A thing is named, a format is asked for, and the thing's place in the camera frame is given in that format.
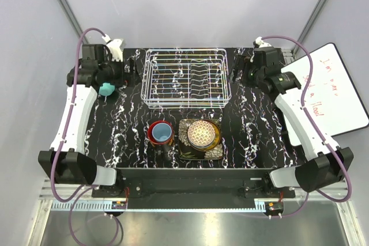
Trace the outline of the white wire dish rack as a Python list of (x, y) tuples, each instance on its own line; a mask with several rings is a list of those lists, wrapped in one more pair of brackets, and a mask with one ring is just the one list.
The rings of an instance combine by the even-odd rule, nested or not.
[(224, 108), (231, 99), (223, 48), (152, 48), (145, 54), (141, 99), (151, 109)]

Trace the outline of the yellow brown-rimmed bowl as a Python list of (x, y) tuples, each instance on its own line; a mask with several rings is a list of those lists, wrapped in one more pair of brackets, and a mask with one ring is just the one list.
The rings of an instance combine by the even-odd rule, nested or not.
[(221, 145), (221, 130), (208, 120), (196, 120), (186, 131), (188, 144), (202, 152), (207, 159), (218, 158), (223, 155)]

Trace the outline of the black floral square plate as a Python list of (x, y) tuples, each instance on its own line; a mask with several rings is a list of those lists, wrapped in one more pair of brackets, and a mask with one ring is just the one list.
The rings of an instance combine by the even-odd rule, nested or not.
[(184, 160), (219, 160), (224, 155), (218, 157), (218, 158), (212, 158), (207, 159), (205, 158), (204, 154), (202, 152), (198, 152), (194, 148), (192, 148), (187, 141), (186, 138), (186, 131), (191, 123), (193, 123), (196, 120), (208, 120), (213, 123), (215, 123), (221, 130), (220, 121), (219, 120), (212, 120), (212, 119), (182, 119), (179, 122), (179, 130), (178, 130), (178, 140), (179, 140), (179, 157)]

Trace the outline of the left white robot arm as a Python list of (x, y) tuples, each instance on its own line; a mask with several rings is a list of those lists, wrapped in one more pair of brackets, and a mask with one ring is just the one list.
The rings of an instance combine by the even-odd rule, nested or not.
[(104, 44), (84, 44), (78, 63), (67, 74), (67, 99), (57, 134), (38, 162), (56, 184), (104, 186), (109, 196), (124, 192), (117, 171), (97, 165), (85, 154), (85, 134), (98, 95), (126, 85), (123, 40), (103, 37)]

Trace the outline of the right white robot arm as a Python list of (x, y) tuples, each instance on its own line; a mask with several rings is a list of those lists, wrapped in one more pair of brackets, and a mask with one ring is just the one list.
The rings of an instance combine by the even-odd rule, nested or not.
[(258, 88), (270, 97), (292, 126), (305, 154), (304, 164), (269, 173), (261, 185), (265, 196), (274, 198), (284, 187), (299, 187), (305, 192), (320, 191), (348, 180), (352, 150), (340, 147), (314, 123), (304, 100), (298, 98), (303, 93), (299, 79), (294, 73), (283, 71), (276, 48), (255, 48), (252, 57), (237, 55), (232, 71), (234, 76), (242, 72), (240, 81), (243, 85)]

